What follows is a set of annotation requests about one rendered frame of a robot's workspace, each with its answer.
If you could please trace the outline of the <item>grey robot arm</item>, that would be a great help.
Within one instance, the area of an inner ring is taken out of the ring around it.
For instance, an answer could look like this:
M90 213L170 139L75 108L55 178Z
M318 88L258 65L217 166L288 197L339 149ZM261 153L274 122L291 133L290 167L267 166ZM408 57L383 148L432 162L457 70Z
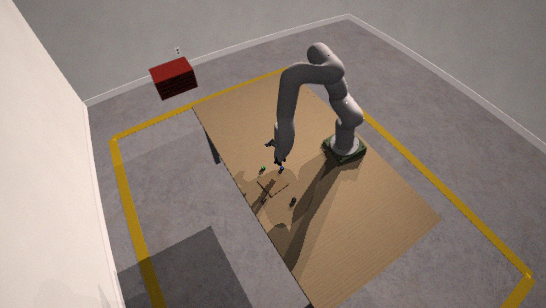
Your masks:
M362 124L364 115L348 93L343 77L344 65L323 43L311 45L307 50L307 58L310 64L304 62L292 64L281 74L274 140L270 139L266 142L268 144L264 145L266 147L272 145L282 154L292 150L295 138L294 114L300 86L319 84L326 88L330 105L338 115L335 123L336 141L334 135L330 141L331 149L341 156L352 155L358 150L359 140L355 135L355 128L351 129L351 127Z

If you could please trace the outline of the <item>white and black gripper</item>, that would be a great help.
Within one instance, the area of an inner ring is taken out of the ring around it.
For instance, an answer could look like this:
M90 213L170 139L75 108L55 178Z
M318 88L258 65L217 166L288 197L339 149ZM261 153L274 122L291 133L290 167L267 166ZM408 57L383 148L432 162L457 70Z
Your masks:
M278 152L278 153L277 153ZM290 153L290 152L289 152ZM286 162L286 157L289 155L289 153L287 154L282 154L278 151L278 149L275 147L275 151L274 151L274 163L279 165L279 166L282 166L282 161Z

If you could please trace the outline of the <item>brown flat mat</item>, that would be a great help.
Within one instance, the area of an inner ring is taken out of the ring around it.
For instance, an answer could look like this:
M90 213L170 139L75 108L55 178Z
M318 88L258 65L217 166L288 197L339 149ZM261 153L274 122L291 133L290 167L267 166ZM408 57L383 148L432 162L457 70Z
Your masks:
M259 184L269 193L270 196L275 195L288 185L284 177L276 170L272 170L258 180Z

